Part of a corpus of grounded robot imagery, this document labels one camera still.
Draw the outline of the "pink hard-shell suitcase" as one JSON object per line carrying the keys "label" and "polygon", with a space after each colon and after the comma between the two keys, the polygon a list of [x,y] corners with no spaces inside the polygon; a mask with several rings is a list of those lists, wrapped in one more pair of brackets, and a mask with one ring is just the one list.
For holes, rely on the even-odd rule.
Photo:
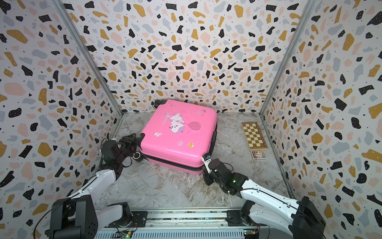
{"label": "pink hard-shell suitcase", "polygon": [[203,172],[217,135],[214,109],[175,100],[156,100],[154,114],[135,140],[148,161],[193,175]]}

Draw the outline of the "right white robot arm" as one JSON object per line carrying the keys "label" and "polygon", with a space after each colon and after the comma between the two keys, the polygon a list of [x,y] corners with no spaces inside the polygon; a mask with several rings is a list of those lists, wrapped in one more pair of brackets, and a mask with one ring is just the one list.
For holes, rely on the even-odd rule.
{"label": "right white robot arm", "polygon": [[307,197],[296,200],[274,193],[247,176],[232,172],[218,158],[201,157],[206,185],[217,183],[226,194],[245,199],[240,218],[246,225],[264,224],[295,239],[324,239],[326,222]]}

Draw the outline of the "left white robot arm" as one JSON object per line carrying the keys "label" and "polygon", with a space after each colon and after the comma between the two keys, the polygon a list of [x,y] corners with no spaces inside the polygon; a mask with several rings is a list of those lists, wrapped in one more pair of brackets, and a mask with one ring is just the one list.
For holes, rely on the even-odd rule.
{"label": "left white robot arm", "polygon": [[143,160],[137,150],[139,144],[139,138],[133,133],[120,140],[109,139],[101,145],[97,173],[73,195],[52,205],[50,228],[45,232],[50,239],[93,239],[107,226],[114,227],[121,239],[132,236],[140,225],[127,202],[114,203],[101,210],[95,208],[95,202],[127,168],[123,164],[127,157],[138,162]]}

